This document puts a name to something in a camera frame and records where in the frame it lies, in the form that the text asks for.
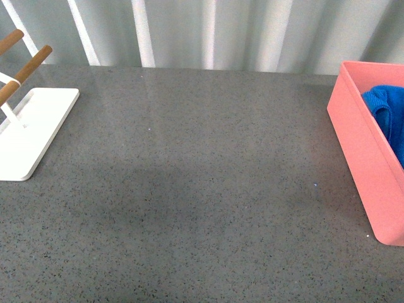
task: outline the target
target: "blue cloth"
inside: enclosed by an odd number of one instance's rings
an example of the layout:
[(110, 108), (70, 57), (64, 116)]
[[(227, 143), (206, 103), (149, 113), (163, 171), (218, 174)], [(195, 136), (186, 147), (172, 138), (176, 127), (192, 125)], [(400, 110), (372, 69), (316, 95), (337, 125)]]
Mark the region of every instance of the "blue cloth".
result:
[(404, 88), (378, 85), (362, 97), (404, 167)]

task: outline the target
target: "gray speckled countertop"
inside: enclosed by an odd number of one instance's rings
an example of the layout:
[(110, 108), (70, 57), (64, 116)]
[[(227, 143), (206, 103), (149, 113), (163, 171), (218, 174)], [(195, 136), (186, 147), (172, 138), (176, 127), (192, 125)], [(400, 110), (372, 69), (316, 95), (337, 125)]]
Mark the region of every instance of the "gray speckled countertop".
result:
[(12, 104), (81, 96), (32, 178), (0, 182), (0, 301), (402, 302), (404, 248), (373, 236), (334, 83), (41, 66)]

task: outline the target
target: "white curtain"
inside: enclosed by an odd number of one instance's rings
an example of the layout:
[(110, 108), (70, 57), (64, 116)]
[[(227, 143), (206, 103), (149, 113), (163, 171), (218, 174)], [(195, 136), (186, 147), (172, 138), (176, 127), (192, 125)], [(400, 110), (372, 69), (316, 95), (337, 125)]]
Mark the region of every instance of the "white curtain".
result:
[(402, 0), (0, 0), (0, 60), (338, 74), (343, 60), (404, 63)]

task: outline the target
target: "white rack base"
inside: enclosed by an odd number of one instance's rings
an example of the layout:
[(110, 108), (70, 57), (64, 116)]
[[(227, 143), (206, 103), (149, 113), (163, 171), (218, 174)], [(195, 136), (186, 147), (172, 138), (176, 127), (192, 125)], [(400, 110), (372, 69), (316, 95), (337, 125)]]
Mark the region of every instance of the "white rack base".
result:
[(27, 93), (13, 111), (20, 123), (6, 119), (0, 125), (0, 181), (31, 177), (79, 94), (75, 88), (33, 88)]

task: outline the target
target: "pink plastic bin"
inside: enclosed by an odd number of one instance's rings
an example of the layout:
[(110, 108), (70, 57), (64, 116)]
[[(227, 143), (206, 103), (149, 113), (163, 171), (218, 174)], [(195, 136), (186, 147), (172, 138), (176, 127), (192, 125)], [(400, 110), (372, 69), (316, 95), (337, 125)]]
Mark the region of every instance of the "pink plastic bin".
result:
[(376, 238), (404, 246), (404, 170), (361, 94), (404, 87), (404, 65), (344, 61), (327, 110)]

